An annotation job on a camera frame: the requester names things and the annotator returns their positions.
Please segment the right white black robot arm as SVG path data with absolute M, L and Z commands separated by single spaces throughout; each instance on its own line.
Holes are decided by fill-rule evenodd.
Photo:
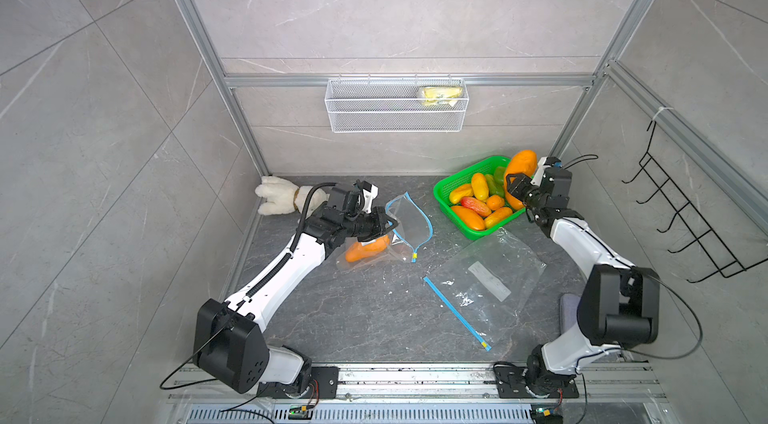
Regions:
M 504 171 L 507 202 L 525 210 L 586 278 L 575 323 L 536 346 L 520 371 L 526 390 L 537 398 L 566 389 L 584 365 L 604 355 L 654 342 L 661 323 L 663 281 L 612 249 L 570 208 L 571 182 L 568 164 L 528 150 L 516 154 Z

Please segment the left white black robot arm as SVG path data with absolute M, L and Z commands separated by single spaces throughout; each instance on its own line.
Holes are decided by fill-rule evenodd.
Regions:
M 354 238 L 369 244 L 397 226 L 382 206 L 378 188 L 367 181 L 312 186 L 314 196 L 328 198 L 311 208 L 306 203 L 296 230 L 281 252 L 248 284 L 224 301 L 208 299 L 198 310 L 189 363 L 244 394 L 257 386 L 283 385 L 303 394 L 311 383 L 312 361 L 287 347 L 266 343 L 266 328 L 298 284 L 338 247 Z

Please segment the yellow mango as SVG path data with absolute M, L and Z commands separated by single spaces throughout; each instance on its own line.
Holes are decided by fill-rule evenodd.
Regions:
M 470 184 L 474 190 L 474 197 L 482 201 L 488 200 L 489 187 L 483 173 L 476 173 L 471 178 Z

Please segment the clear zip-top bag blue zipper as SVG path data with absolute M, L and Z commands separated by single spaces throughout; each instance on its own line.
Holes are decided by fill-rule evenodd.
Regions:
M 398 221 L 398 224 L 386 234 L 391 238 L 389 247 L 375 257 L 350 264 L 345 261 L 344 254 L 347 248 L 357 240 L 348 238 L 336 260 L 338 269 L 350 271 L 375 264 L 415 263 L 417 261 L 420 249 L 434 236 L 430 218 L 409 192 L 394 197 L 384 206 L 384 210 L 389 217 Z

